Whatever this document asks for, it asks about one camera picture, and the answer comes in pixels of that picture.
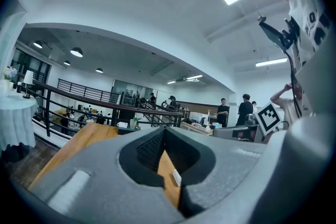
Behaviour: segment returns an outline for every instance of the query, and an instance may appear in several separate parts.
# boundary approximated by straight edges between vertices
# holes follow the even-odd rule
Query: white tablecloth
[[[0,97],[0,156],[7,146],[19,143],[35,147],[32,117],[38,108],[36,99],[24,99],[23,93],[11,91]]]

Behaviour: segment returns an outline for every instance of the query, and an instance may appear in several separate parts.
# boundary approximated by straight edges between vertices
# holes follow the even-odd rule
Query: ceiling beam
[[[167,68],[168,66],[172,65],[174,62],[173,61],[168,61],[166,62],[164,65],[160,66],[159,68],[157,68],[153,73],[151,73],[151,76],[161,72],[162,70],[164,70],[165,68]]]
[[[209,43],[212,43],[242,27],[248,26],[249,24],[256,22],[259,14],[275,15],[277,13],[285,12],[287,10],[289,10],[287,2],[277,2],[260,10],[256,10],[253,13],[243,16],[242,18],[223,26],[222,28],[209,34],[206,39],[209,41]]]

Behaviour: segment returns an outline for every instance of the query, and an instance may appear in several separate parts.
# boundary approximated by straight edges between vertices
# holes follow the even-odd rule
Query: wooden board
[[[105,140],[118,136],[118,128],[113,126],[101,125],[97,123],[88,123],[85,125],[76,135],[74,135],[70,141],[65,144],[56,155],[47,163],[47,165],[36,176],[28,189],[36,184],[36,182],[47,172],[60,165],[65,160],[73,157],[76,153],[83,148]],[[174,165],[169,159],[166,152],[163,153],[160,163],[158,174],[164,177],[165,182],[165,194],[171,203],[177,207],[179,203],[180,188],[177,186],[174,178],[173,171]]]
[[[166,151],[163,152],[159,163],[158,174],[164,178],[164,193],[169,201],[175,206],[178,206],[180,198],[180,187],[177,186],[173,177],[174,165]]]

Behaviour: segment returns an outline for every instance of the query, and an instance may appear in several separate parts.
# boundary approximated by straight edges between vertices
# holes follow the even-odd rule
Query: man in black shirt
[[[156,103],[156,98],[155,98],[155,96],[154,96],[154,93],[153,93],[153,92],[151,93],[150,102],[151,102],[152,104],[155,104],[155,103]]]
[[[239,118],[236,126],[245,124],[245,118],[248,114],[253,114],[253,105],[250,102],[250,96],[248,94],[243,95],[244,102],[240,104],[238,109]]]
[[[226,117],[229,113],[229,107],[226,106],[225,98],[221,99],[222,104],[218,107],[217,110],[217,122],[222,124],[222,127],[226,127]]]

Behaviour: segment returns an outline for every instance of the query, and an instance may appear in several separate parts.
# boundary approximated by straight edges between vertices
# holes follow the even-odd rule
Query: floor
[[[28,155],[16,163],[6,163],[0,159],[10,180],[28,188],[43,167],[51,160],[59,149],[35,137],[36,146],[31,147]]]

